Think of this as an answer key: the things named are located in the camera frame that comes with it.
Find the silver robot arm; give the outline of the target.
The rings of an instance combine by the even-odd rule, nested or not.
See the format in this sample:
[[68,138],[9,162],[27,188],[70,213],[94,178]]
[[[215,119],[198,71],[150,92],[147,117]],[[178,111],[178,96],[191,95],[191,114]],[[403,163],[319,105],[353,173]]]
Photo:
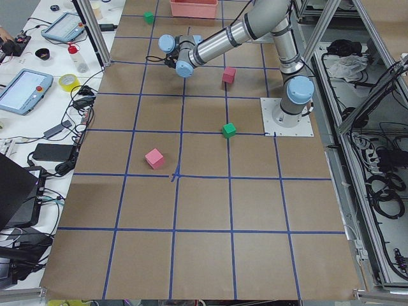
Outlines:
[[256,1],[242,20],[206,39],[199,35],[164,34],[159,38],[158,46],[166,55],[167,66],[174,68],[178,76],[189,78],[195,68],[270,33],[284,82],[284,96],[273,109],[272,119],[284,128],[293,128],[309,115],[305,107],[314,94],[314,84],[306,74],[305,62],[296,46],[290,7],[289,1]]

